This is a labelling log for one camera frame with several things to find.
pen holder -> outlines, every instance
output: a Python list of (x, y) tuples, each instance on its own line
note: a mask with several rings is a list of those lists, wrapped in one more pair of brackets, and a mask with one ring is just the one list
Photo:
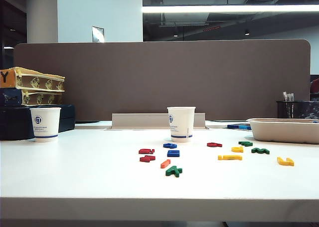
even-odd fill
[(277, 101), (280, 119), (319, 119), (319, 101)]

white paper cup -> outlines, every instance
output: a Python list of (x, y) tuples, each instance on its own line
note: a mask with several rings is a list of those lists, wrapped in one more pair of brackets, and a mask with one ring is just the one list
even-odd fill
[(36, 142), (58, 139), (61, 107), (30, 108)]
[(170, 136), (174, 142), (188, 142), (193, 136), (194, 106), (168, 107)]

cardboard tray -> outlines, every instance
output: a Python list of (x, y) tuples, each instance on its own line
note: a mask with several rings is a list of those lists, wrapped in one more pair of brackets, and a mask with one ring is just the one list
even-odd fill
[(252, 118), (254, 138), (259, 141), (319, 144), (319, 120)]

white wall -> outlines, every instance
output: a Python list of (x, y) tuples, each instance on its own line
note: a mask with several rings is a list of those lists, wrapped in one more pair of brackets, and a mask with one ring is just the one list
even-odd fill
[(269, 35), (254, 36), (253, 39), (282, 39), (297, 38), (306, 39), (311, 46), (311, 68), (310, 74), (319, 74), (319, 26), (295, 29), (285, 32), (277, 32)]
[(58, 41), (56, 0), (26, 0), (28, 43)]
[(58, 0), (59, 42), (92, 42), (92, 26), (107, 42), (143, 41), (142, 0)]

ceiling lamp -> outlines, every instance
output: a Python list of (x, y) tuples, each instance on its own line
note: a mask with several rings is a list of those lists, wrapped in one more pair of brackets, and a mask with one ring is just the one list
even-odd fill
[(319, 11), (319, 5), (212, 5), (212, 6), (143, 6), (143, 13), (194, 12), (301, 12)]
[(174, 27), (173, 37), (178, 37), (178, 29), (177, 29), (176, 23), (175, 23), (175, 27)]

